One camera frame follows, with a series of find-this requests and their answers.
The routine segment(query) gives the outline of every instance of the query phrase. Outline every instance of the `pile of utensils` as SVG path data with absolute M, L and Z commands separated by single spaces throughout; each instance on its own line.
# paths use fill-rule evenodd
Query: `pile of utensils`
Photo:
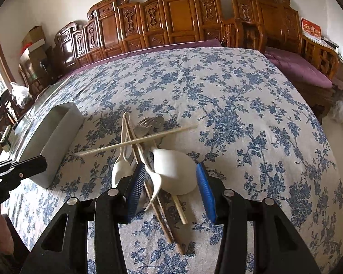
M 185 153 L 175 150 L 159 149 L 155 139 L 191 130 L 196 128 L 196 126 L 180 127 L 154 133 L 154 129 L 158 130 L 163 127 L 164 118 L 161 116 L 145 118 L 134 127 L 130 126 L 131 123 L 129 114 L 125 112 L 122 117 L 121 143 L 79 152 L 76 155 L 83 157 L 88 154 L 96 154 L 106 150 L 120 148 L 120 155 L 114 163 L 112 170 L 112 188 L 117 187 L 121 178 L 132 175 L 133 170 L 130 163 L 132 163 L 133 159 L 136 160 L 136 163 L 144 163 L 146 172 L 153 183 L 153 189 L 147 181 L 144 183 L 145 192 L 150 199 L 145 210 L 152 207 L 168 242 L 176 242 L 179 252 L 185 254 L 185 249 L 181 247 L 180 242 L 176 240 L 175 234 L 172 232 L 173 227 L 168 224 L 169 216 L 165 214 L 165 205 L 158 194 L 160 189 L 171 194 L 182 224 L 187 224 L 188 221 L 185 217 L 183 207 L 179 202 L 178 195 L 187 194 L 197 186 L 195 176 L 196 163 Z M 126 158 L 126 147 L 128 145 L 132 147 L 132 154 L 129 159 Z M 152 170 L 147 155 L 145 155 L 146 147 L 154 155 L 154 170 Z

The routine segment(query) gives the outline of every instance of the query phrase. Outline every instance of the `clear plastic bag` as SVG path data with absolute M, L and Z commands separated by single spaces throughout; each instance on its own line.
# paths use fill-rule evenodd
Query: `clear plastic bag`
M 21 85 L 17 85 L 15 82 L 10 82 L 12 89 L 12 95 L 16 97 L 16 102 L 20 108 L 25 108 L 26 104 L 30 102 L 32 99 L 32 95 L 29 93 L 29 89 L 27 87 L 22 87 Z
M 328 115 L 337 123 L 343 123 L 343 91 L 336 89 L 333 98 L 334 105 L 330 108 Z

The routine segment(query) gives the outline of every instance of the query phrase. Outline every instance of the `blue floral pattern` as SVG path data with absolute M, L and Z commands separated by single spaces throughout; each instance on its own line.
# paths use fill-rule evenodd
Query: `blue floral pattern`
M 242 196 L 272 197 L 328 273 L 343 254 L 343 184 L 317 119 L 292 84 L 259 52 L 191 48 L 149 53 L 99 65 L 68 78 L 44 103 L 14 146 L 18 155 L 37 125 L 60 103 L 74 101 L 85 122 L 51 188 L 24 180 L 4 203 L 32 248 L 67 198 L 97 197 L 110 188 L 118 151 L 79 158 L 75 152 L 120 141 L 121 117 L 163 116 L 164 129 L 198 130 L 165 137 L 160 146 L 203 161 L 211 176 Z M 187 250 L 168 244 L 152 210 L 120 226 L 129 273 L 212 273 L 222 238 L 204 213 L 198 189 L 180 196 L 190 219 L 181 225 L 164 195 L 171 224 Z M 88 232 L 89 273 L 95 273 L 94 224 Z M 249 241 L 247 272 L 253 271 Z

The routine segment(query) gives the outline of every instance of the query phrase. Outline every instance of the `silver screw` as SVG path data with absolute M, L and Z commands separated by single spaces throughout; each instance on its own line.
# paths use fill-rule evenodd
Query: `silver screw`
M 233 190 L 229 190 L 229 189 L 224 190 L 224 191 L 223 191 L 223 194 L 224 194 L 225 196 L 227 196 L 227 197 L 232 197 L 232 196 L 235 195 L 234 191 L 233 191 Z
M 111 197 L 114 197 L 114 196 L 116 196 L 116 195 L 118 194 L 118 189 L 116 189 L 116 188 L 111 188 L 111 189 L 107 192 L 107 194 L 108 194 L 109 196 L 111 196 Z
M 72 206 L 75 205 L 77 203 L 77 199 L 76 198 L 70 198 L 67 200 L 68 205 Z
M 274 200 L 271 198 L 266 198 L 264 199 L 264 203 L 266 203 L 269 206 L 273 206 L 274 205 Z

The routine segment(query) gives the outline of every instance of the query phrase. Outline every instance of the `purple cloth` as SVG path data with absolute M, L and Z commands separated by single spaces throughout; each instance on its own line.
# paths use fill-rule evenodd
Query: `purple cloth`
M 218 39 L 213 40 L 206 40 L 206 41 L 197 41 L 197 42 L 186 42 L 186 43 L 176 43 L 176 44 L 170 44 L 170 45 L 161 45 L 156 47 L 150 47 L 147 49 L 141 49 L 141 50 L 135 50 L 130 51 L 126 54 L 120 54 L 116 55 L 104 60 L 101 60 L 99 62 L 95 62 L 89 65 L 86 65 L 84 67 L 81 67 L 79 69 L 76 69 L 60 78 L 60 80 L 65 79 L 75 73 L 85 71 L 87 69 L 90 69 L 92 67 L 96 67 L 105 63 L 113 62 L 119 59 L 129 58 L 131 56 L 141 55 L 141 54 L 148 54 L 148 53 L 155 53 L 157 51 L 163 51 L 163 50 L 173 50 L 173 49 L 182 49 L 182 48 L 195 48 L 195 47 L 222 47 L 220 41 Z
M 304 82 L 316 87 L 332 87 L 332 82 L 329 78 L 298 54 L 266 47 L 264 55 L 290 81 Z

